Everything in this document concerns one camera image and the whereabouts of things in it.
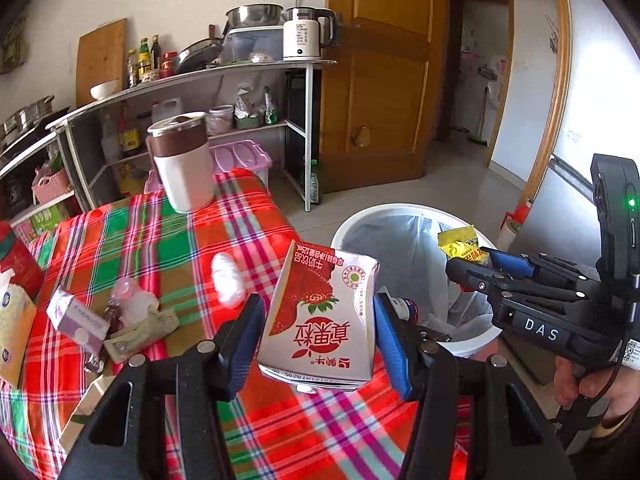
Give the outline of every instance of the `white label sticker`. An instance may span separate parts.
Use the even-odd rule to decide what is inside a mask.
[[[618,343],[618,348],[611,358],[612,361],[618,360],[618,353],[620,352],[621,346],[622,341]],[[630,339],[626,345],[625,355],[622,357],[622,364],[633,370],[640,370],[640,343],[635,339]]]

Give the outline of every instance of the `white plastic bucket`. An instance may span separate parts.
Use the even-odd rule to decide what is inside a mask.
[[[421,216],[424,218],[435,220],[436,222],[440,222],[451,227],[452,229],[468,225],[468,223],[463,219],[458,218],[457,216],[453,216],[449,213],[445,213],[444,211],[440,211],[439,209],[434,209],[433,207],[401,203],[382,204],[363,209],[362,211],[345,220],[336,231],[334,239],[331,242],[331,247],[334,249],[341,249],[344,239],[352,229],[374,219],[388,216]],[[478,243],[481,247],[484,246],[495,249],[495,246],[489,241],[486,236],[484,236],[477,229],[476,233],[478,234]],[[469,357],[479,352],[482,348],[484,348],[484,346],[488,345],[491,341],[498,337],[500,332],[501,330],[498,327],[491,325],[489,329],[484,333],[471,339],[440,344],[455,356]]]

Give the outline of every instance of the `pink storage box lid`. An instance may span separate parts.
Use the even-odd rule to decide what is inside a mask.
[[[213,173],[220,174],[235,168],[245,168],[257,173],[272,166],[271,157],[260,144],[250,139],[236,140],[226,144],[210,146],[209,152],[213,159]],[[151,170],[145,182],[145,193],[153,193],[164,189],[158,174]]]

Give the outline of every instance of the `refrigerator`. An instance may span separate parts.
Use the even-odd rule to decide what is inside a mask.
[[[602,0],[569,0],[572,56],[566,106],[552,156],[509,252],[544,252],[594,267],[600,226],[593,205],[594,153],[640,168],[640,60]],[[540,383],[554,358],[513,337],[508,343]]]

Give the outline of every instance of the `green box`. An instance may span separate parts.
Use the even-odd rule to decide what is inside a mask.
[[[62,204],[55,204],[31,217],[31,224],[37,234],[43,235],[55,228],[60,222],[69,218],[69,212]]]

